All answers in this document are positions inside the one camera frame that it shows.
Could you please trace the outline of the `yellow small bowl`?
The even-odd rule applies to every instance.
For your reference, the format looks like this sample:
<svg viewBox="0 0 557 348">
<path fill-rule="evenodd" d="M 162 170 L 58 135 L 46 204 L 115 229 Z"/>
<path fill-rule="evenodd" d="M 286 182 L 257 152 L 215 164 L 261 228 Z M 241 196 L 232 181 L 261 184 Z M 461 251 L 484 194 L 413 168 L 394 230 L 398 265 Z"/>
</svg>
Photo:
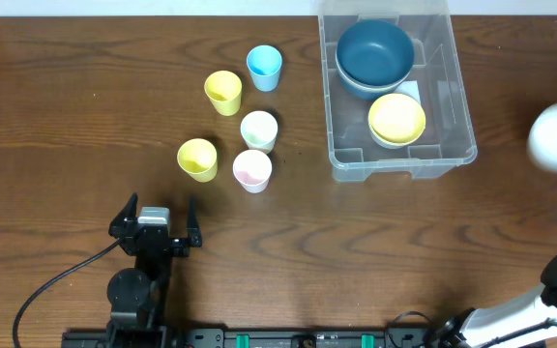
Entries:
<svg viewBox="0 0 557 348">
<path fill-rule="evenodd" d="M 423 107 L 414 99 L 398 93 L 378 98 L 369 108 L 367 123 L 381 137 L 392 142 L 404 142 L 409 137 L 423 135 L 426 117 Z"/>
</svg>

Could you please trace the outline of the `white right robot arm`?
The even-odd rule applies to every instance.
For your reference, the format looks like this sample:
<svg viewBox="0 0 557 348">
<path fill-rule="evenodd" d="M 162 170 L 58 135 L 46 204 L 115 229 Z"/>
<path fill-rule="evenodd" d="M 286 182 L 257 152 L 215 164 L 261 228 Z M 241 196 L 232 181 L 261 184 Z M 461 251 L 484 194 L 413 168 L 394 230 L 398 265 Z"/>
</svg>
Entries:
<svg viewBox="0 0 557 348">
<path fill-rule="evenodd" d="M 531 291 L 490 308 L 470 309 L 429 336 L 439 347 L 527 347 L 557 337 L 557 255 Z"/>
</svg>

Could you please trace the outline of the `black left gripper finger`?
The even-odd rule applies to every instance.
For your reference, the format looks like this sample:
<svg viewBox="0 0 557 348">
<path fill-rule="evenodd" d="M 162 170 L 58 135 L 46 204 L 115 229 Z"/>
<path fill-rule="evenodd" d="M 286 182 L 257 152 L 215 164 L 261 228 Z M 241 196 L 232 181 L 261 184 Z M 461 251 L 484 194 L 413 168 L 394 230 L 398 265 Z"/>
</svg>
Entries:
<svg viewBox="0 0 557 348">
<path fill-rule="evenodd" d="M 134 192 L 122 210 L 110 222 L 111 230 L 126 228 L 131 221 L 136 219 L 137 201 L 138 195 Z"/>
<path fill-rule="evenodd" d="M 196 216 L 196 201 L 193 197 L 189 200 L 189 211 L 187 217 L 187 234 L 190 240 L 200 239 L 200 227 Z"/>
</svg>

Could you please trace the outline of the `grey small bowl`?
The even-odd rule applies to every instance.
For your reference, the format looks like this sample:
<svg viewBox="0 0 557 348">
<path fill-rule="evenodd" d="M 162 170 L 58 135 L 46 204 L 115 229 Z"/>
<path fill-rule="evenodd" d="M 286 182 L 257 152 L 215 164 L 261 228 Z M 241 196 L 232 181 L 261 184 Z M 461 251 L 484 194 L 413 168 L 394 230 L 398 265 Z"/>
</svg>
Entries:
<svg viewBox="0 0 557 348">
<path fill-rule="evenodd" d="M 398 149 L 398 148 L 402 148 L 405 146 L 408 146 L 409 144 L 412 144 L 413 142 L 415 142 L 417 140 L 417 137 L 409 137 L 407 141 L 404 142 L 392 142 L 392 141 L 388 141 L 386 139 L 384 139 L 383 137 L 381 137 L 379 135 L 379 133 L 373 128 L 370 127 L 369 128 L 369 133 L 373 139 L 373 141 L 378 144 L 379 146 L 386 148 L 386 149 Z"/>
</svg>

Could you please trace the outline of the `yellow cup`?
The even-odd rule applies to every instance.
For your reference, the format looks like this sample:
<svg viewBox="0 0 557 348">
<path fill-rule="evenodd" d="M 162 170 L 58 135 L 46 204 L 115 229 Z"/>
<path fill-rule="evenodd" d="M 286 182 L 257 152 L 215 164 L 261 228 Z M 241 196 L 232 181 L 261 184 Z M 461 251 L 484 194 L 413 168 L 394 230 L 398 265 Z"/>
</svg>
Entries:
<svg viewBox="0 0 557 348">
<path fill-rule="evenodd" d="M 230 71 L 213 72 L 204 82 L 206 96 L 222 116 L 233 116 L 239 111 L 242 89 L 240 77 Z"/>
<path fill-rule="evenodd" d="M 218 152 L 208 140 L 194 138 L 186 141 L 178 150 L 177 162 L 195 181 L 207 183 L 218 173 Z"/>
</svg>

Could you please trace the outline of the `beige large bowl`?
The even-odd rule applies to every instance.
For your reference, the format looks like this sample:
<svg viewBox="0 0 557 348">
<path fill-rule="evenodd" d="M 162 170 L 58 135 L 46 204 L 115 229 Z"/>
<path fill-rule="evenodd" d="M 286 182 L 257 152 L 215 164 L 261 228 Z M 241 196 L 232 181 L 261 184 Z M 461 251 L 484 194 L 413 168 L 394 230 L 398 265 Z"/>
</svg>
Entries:
<svg viewBox="0 0 557 348">
<path fill-rule="evenodd" d="M 361 90 L 365 90 L 365 91 L 368 91 L 368 92 L 381 92 L 381 91 L 395 89 L 410 74 L 410 72 L 408 72 L 404 77 L 400 78 L 398 81 L 393 82 L 391 84 L 382 85 L 382 86 L 374 86 L 374 85 L 369 85 L 369 84 L 365 84 L 363 82 L 360 82 L 360 81 L 356 80 L 355 78 L 353 78 L 351 75 L 349 75 L 346 72 L 346 70 L 342 67 L 341 63 L 339 62 L 338 56 L 336 56 L 336 65 L 337 65 L 338 74 L 344 80 L 346 80 L 348 84 L 353 85 L 356 88 L 360 88 Z"/>
</svg>

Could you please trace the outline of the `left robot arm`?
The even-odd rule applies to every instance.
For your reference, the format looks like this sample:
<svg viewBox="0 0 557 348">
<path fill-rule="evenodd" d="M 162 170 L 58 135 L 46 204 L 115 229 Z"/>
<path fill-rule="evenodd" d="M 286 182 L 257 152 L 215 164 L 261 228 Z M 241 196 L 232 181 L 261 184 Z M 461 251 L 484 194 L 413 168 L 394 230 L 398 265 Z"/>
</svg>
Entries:
<svg viewBox="0 0 557 348">
<path fill-rule="evenodd" d="M 123 329 L 143 330 L 162 321 L 175 258 L 190 255 L 192 247 L 202 246 L 196 217 L 196 202 L 189 201 L 185 237 L 172 237 L 170 211 L 164 207 L 137 208 L 133 194 L 110 222 L 108 234 L 121 249 L 135 258 L 134 266 L 115 274 L 107 285 L 111 304 L 110 321 Z"/>
</svg>

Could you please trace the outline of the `dark blue large bowl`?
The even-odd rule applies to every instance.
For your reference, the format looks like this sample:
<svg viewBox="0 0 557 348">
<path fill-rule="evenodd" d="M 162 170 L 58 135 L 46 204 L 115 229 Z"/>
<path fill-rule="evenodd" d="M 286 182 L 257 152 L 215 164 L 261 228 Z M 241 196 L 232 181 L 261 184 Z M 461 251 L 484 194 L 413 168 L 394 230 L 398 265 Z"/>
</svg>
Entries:
<svg viewBox="0 0 557 348">
<path fill-rule="evenodd" d="M 343 87 L 348 93 L 360 99 L 369 100 L 369 101 L 373 101 L 383 95 L 390 94 L 397 88 L 396 85 L 391 85 L 391 86 L 384 86 L 382 88 L 377 88 L 377 89 L 375 88 L 370 89 L 370 88 L 365 88 L 363 86 L 357 86 L 342 75 L 340 76 L 340 79 Z"/>
<path fill-rule="evenodd" d="M 356 81 L 374 87 L 395 84 L 410 73 L 415 49 L 398 26 L 379 19 L 359 21 L 337 42 L 337 63 Z"/>
</svg>

